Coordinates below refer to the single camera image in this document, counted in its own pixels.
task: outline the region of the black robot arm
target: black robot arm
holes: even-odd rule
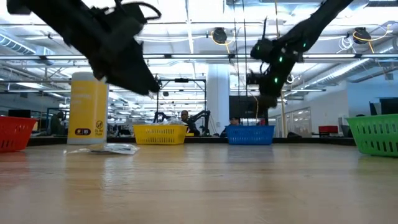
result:
[[[121,1],[115,0],[111,10],[89,8],[81,0],[7,0],[7,10],[10,14],[34,12],[88,59],[98,80],[106,77],[108,83],[142,95],[158,92],[159,85],[142,55],[143,44],[133,37],[161,13],[148,3]],[[140,6],[157,15],[145,17]]]
[[[308,19],[299,22],[276,40],[263,36],[251,50],[251,57],[269,64],[264,73],[251,73],[247,84],[258,84],[266,107],[275,107],[283,85],[296,62],[303,62],[303,53],[310,50],[324,28],[353,0],[326,0]]]
[[[209,136],[210,135],[210,130],[209,130],[209,119],[210,119],[210,111],[201,111],[189,118],[189,120],[193,123],[195,123],[197,120],[200,118],[205,118],[205,125],[201,126],[202,128],[202,135],[204,136]]]

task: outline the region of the red basket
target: red basket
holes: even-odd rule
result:
[[[0,116],[0,152],[26,148],[36,119]]]

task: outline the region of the person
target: person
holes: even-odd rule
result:
[[[51,135],[64,135],[65,128],[61,124],[63,113],[60,111],[57,115],[53,115],[50,121],[50,134]]]
[[[187,124],[189,133],[193,133],[195,137],[200,136],[200,131],[197,129],[195,122],[189,119],[188,111],[183,110],[181,111],[181,121]]]
[[[229,119],[229,125],[240,125],[241,121],[239,118],[234,117]],[[224,131],[220,134],[220,138],[225,138],[226,137],[226,127]]]

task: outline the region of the wooden table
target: wooden table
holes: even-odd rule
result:
[[[397,223],[398,160],[317,144],[0,154],[1,223]]]

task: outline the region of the black cable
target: black cable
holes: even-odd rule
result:
[[[247,42],[247,39],[246,39],[246,19],[245,19],[245,16],[244,16],[244,0],[242,1],[242,10],[243,10],[243,27],[244,27],[244,55],[245,55],[245,57],[244,57],[244,64],[245,64],[245,80],[248,80],[248,57],[247,57],[247,55],[248,55],[248,42]],[[248,99],[249,99],[249,97],[248,97],[248,83],[247,83],[247,81],[246,81],[246,87],[245,87],[245,89],[246,89],[246,103],[248,102]]]
[[[127,14],[126,11],[123,9],[123,4],[122,4],[123,0],[114,0],[115,4],[116,4],[116,8],[121,10],[123,13]],[[153,11],[156,12],[157,16],[152,16],[152,17],[146,17],[146,20],[154,20],[154,19],[160,19],[162,17],[162,13],[153,5],[148,4],[146,2],[132,2],[133,4],[137,4],[139,6],[146,6],[150,9],[152,9]]]
[[[162,13],[161,13],[157,8],[155,8],[155,6],[153,6],[153,5],[151,5],[151,4],[148,4],[148,3],[146,3],[146,2],[134,2],[134,3],[137,4],[137,5],[139,5],[139,6],[146,6],[146,7],[148,7],[149,9],[152,9],[153,11],[156,12],[157,16],[146,17],[145,19],[147,19],[147,20],[154,20],[154,19],[160,19],[160,18],[162,17]]]
[[[238,54],[238,37],[236,35],[236,17],[235,17],[235,1],[233,1],[233,9],[234,9],[234,29],[235,29],[235,49],[236,49],[236,66],[238,73],[238,101],[239,101],[239,117],[242,118],[242,107],[241,107],[241,79],[239,77],[239,54]]]

